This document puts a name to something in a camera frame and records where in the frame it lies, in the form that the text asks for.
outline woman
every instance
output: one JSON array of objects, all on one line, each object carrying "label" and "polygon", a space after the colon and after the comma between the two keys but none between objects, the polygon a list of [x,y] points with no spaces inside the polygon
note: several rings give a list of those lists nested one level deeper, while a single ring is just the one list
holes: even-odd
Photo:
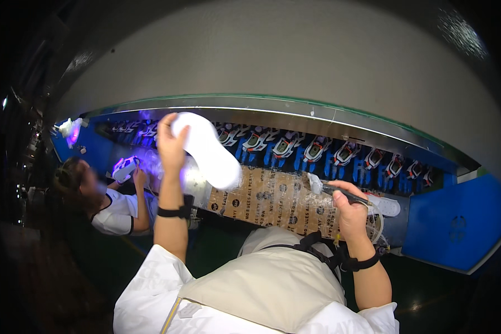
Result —
[{"label": "woman", "polygon": [[[236,259],[195,279],[185,265],[185,220],[163,214],[184,204],[179,174],[187,129],[173,137],[170,124],[175,117],[170,114],[158,124],[165,171],[159,198],[162,215],[156,218],[154,245],[115,304],[115,333],[399,333],[392,286],[367,237],[367,208],[349,204],[339,191],[334,191],[334,205],[347,240],[345,256],[351,257],[347,266],[342,262],[342,269],[354,270],[361,310],[357,314],[345,306],[343,288],[333,272],[338,273],[337,267],[318,256],[332,252],[280,227],[254,231]],[[353,184],[330,183],[367,199]]]},{"label": "woman", "polygon": [[139,167],[133,179],[136,194],[123,195],[117,191],[118,181],[107,186],[100,183],[85,160],[71,157],[56,171],[54,185],[68,207],[84,212],[93,226],[104,234],[152,231],[158,201],[145,192],[146,174]]}]

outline green floor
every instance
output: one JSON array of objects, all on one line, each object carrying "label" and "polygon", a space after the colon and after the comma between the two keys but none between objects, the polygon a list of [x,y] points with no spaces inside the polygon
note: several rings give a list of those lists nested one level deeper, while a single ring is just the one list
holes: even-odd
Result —
[{"label": "green floor", "polygon": [[[187,253],[186,264],[201,277],[235,258],[255,225],[203,212],[204,221]],[[80,269],[111,304],[132,279],[152,245],[152,237],[102,235],[84,221],[66,224],[66,237]],[[395,316],[401,333],[457,332],[464,321],[472,279],[422,262],[388,255],[382,258],[392,281]],[[347,306],[358,311],[352,274],[342,276]]]}]

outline beige vest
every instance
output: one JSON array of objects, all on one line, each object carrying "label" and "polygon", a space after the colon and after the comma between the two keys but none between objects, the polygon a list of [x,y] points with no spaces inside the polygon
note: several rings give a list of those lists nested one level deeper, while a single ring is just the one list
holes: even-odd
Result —
[{"label": "beige vest", "polygon": [[[240,257],[185,284],[178,296],[294,333],[333,301],[345,304],[341,285],[318,258],[285,247],[261,250],[271,244],[297,244],[300,238],[281,228],[257,230],[247,238]],[[326,246],[318,250],[332,254]]]}]

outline brush handle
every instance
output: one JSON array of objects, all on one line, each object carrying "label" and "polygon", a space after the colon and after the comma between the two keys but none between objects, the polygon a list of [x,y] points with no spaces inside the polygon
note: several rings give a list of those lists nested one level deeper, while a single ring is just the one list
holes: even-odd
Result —
[{"label": "brush handle", "polygon": [[347,190],[338,188],[337,186],[333,185],[328,185],[328,184],[323,184],[323,192],[329,194],[332,196],[332,193],[334,190],[339,190],[341,191],[345,196],[347,196],[347,199],[349,200],[349,204],[353,203],[364,203],[366,205],[369,205],[369,201],[367,199],[363,199],[361,197],[358,197],[356,195],[353,195],[352,193],[348,192]]}]

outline glue brush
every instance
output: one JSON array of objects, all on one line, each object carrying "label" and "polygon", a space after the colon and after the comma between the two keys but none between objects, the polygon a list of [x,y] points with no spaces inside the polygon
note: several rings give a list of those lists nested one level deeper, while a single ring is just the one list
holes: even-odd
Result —
[{"label": "glue brush", "polygon": [[317,195],[324,192],[324,193],[327,193],[328,195],[332,196],[332,193],[334,192],[334,190],[339,190],[339,191],[341,191],[341,193],[343,193],[347,197],[350,204],[362,203],[362,204],[366,204],[366,205],[371,205],[367,199],[363,199],[361,197],[353,195],[352,193],[348,192],[347,190],[341,189],[337,186],[322,183],[322,181],[319,179],[319,177],[315,174],[312,174],[312,173],[302,173],[301,182],[302,182],[303,187],[305,187],[307,190],[310,190],[311,192],[313,192]]}]

